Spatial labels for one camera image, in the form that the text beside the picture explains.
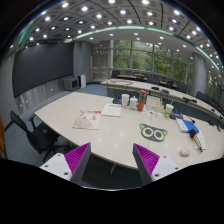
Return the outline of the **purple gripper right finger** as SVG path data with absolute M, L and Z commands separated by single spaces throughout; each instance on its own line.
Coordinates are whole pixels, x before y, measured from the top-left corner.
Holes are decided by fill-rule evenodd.
M 136 143 L 133 144 L 132 153 L 143 185 L 148 185 L 179 170 L 169 157 L 159 156 Z

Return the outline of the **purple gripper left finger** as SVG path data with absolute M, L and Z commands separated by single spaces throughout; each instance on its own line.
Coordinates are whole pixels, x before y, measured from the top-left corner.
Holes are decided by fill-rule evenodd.
M 91 143 L 86 143 L 66 154 L 56 153 L 41 169 L 79 185 L 90 154 Z

